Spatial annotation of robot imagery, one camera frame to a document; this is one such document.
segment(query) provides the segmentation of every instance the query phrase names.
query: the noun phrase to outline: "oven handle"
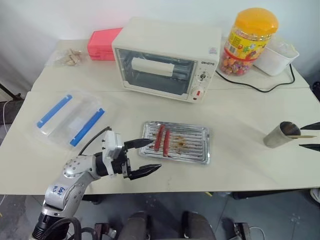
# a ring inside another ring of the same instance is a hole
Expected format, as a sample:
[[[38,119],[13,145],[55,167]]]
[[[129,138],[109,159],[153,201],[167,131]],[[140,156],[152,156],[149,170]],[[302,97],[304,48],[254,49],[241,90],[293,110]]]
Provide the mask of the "oven handle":
[[[144,73],[172,77],[175,65],[172,63],[152,61],[139,57],[134,57],[131,61],[131,67],[133,70]]]

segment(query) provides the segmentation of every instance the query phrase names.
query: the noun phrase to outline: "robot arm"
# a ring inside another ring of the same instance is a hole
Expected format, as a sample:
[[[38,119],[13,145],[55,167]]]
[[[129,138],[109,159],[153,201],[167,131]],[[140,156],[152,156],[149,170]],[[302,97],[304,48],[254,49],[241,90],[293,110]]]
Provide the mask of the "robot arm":
[[[56,181],[51,184],[44,196],[42,211],[30,240],[40,240],[46,230],[55,222],[72,217],[83,198],[87,186],[103,176],[123,174],[131,180],[145,177],[161,167],[149,164],[131,171],[128,149],[141,148],[152,143],[149,139],[136,139],[121,142],[120,134],[107,130],[102,140],[102,152],[94,155],[78,155],[70,159]],[[61,225],[47,239],[64,240],[69,224]]]

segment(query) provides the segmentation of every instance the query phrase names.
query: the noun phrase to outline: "candy jar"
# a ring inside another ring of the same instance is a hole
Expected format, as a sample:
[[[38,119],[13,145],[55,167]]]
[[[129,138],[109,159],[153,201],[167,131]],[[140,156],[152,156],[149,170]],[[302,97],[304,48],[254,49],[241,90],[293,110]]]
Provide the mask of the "candy jar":
[[[259,7],[238,13],[220,57],[219,69],[227,75],[245,74],[278,29],[276,16]]]

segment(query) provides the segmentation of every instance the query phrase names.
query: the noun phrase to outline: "orange lid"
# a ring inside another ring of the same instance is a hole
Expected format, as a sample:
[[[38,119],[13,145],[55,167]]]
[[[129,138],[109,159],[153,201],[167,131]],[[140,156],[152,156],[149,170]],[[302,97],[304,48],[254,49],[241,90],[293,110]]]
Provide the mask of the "orange lid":
[[[238,13],[234,25],[247,34],[274,34],[278,29],[276,16],[267,9],[252,7]]]

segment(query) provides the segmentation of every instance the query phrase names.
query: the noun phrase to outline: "jar label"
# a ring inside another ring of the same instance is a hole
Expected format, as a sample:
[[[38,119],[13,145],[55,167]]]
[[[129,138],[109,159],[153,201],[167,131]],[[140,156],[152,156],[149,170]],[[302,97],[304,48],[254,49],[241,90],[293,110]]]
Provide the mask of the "jar label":
[[[264,51],[268,41],[253,41],[231,31],[224,49],[238,60],[254,61]]]

